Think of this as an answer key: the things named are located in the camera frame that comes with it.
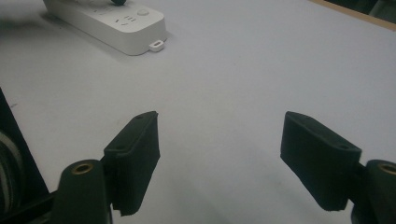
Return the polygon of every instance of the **power outlet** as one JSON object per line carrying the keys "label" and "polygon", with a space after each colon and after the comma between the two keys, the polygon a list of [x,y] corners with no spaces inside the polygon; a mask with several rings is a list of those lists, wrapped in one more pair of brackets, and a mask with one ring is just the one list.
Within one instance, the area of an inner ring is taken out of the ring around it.
{"label": "power outlet", "polygon": [[161,12],[126,1],[44,0],[49,13],[128,55],[160,51],[166,40]]}

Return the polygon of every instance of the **white power strip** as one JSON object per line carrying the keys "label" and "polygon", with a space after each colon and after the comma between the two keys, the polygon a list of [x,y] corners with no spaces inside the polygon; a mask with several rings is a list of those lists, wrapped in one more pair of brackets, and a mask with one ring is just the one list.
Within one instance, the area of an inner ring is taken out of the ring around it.
{"label": "white power strip", "polygon": [[160,51],[166,39],[161,12],[126,1],[44,0],[49,13],[128,55]]}

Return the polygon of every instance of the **power strip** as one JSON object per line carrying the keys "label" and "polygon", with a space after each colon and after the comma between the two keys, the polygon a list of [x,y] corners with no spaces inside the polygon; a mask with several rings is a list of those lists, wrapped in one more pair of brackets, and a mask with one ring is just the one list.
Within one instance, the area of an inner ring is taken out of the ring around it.
{"label": "power strip", "polygon": [[164,47],[166,28],[161,12],[126,1],[44,0],[49,13],[128,55]]}

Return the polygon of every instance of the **white table surface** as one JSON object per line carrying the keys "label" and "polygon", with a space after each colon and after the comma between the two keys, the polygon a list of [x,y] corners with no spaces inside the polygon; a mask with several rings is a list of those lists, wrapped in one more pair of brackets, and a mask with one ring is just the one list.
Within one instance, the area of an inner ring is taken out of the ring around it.
{"label": "white table surface", "polygon": [[0,1],[0,85],[51,191],[156,110],[162,157],[140,211],[116,224],[350,223],[319,208],[279,158],[286,111],[396,161],[396,34],[306,0],[139,0],[165,49],[126,56],[46,14]]}

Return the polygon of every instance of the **power strip switch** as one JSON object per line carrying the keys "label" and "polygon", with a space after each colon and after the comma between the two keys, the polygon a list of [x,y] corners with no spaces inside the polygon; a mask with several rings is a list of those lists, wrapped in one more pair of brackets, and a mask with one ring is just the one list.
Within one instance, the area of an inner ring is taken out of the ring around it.
{"label": "power strip switch", "polygon": [[127,55],[160,51],[166,40],[161,12],[127,0],[44,0],[50,14]]}

